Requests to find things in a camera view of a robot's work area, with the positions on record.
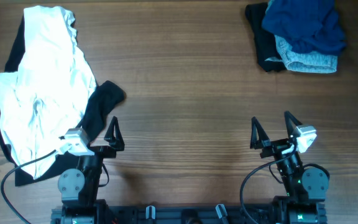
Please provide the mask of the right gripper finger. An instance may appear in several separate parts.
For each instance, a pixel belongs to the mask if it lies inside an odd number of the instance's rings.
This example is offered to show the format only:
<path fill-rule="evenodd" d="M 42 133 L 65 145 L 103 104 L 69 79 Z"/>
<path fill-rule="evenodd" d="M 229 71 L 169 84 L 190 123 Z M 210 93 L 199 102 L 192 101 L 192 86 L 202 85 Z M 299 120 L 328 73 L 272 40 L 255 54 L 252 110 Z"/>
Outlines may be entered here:
<path fill-rule="evenodd" d="M 251 137 L 250 137 L 250 148 L 251 149 L 263 149 L 270 147 L 271 142 L 263 127 L 259 123 L 258 119 L 254 116 L 251 119 Z"/>
<path fill-rule="evenodd" d="M 297 126 L 302 125 L 303 123 L 301 123 L 298 119 L 296 119 L 289 111 L 284 112 L 284 118 L 287 128 L 287 134 L 290 137 L 293 134 L 294 129 Z"/>

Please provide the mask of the white t-shirt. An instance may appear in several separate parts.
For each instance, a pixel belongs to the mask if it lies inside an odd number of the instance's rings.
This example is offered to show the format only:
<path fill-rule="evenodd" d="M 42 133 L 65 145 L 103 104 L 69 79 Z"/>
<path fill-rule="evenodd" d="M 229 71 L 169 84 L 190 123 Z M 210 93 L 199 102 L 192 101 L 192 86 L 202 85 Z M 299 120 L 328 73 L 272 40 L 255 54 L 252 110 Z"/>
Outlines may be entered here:
<path fill-rule="evenodd" d="M 81 121 L 96 88 L 74 21 L 60 6 L 25 8 L 24 55 L 17 71 L 0 73 L 2 139 L 33 179 L 63 152 L 60 136 Z"/>

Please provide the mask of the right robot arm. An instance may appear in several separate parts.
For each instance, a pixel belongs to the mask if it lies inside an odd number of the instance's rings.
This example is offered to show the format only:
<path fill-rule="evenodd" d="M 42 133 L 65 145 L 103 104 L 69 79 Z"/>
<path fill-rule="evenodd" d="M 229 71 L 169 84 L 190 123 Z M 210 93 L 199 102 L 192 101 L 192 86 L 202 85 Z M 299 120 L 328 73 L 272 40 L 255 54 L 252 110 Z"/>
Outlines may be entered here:
<path fill-rule="evenodd" d="M 317 164 L 304 164 L 300 154 L 307 151 L 317 137 L 316 129 L 303 124 L 289 111 L 284 112 L 288 137 L 272 141 L 259 123 L 251 119 L 250 148 L 260 149 L 260 157 L 273 157 L 267 164 L 277 166 L 276 178 L 286 195 L 275 196 L 266 205 L 245 205 L 248 220 L 254 223 L 326 223 L 323 202 L 329 188 L 330 174 Z"/>

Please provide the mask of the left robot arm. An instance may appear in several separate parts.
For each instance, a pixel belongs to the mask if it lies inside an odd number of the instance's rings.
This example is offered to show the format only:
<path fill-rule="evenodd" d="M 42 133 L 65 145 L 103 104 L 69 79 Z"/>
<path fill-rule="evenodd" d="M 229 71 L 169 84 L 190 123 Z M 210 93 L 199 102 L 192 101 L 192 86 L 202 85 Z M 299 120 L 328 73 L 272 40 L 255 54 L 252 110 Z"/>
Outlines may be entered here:
<path fill-rule="evenodd" d="M 113 117 L 104 140 L 105 146 L 91 146 L 90 139 L 83 128 L 69 129 L 63 136 L 68 152 L 78 156 L 78 165 L 67 169 L 58 179 L 58 189 L 62 195 L 62 208 L 53 209 L 51 222 L 59 224 L 97 224 L 117 223 L 117 216 L 110 210 L 105 200 L 98 200 L 105 158 L 115 158 L 117 152 L 124 150 L 119 123 Z"/>

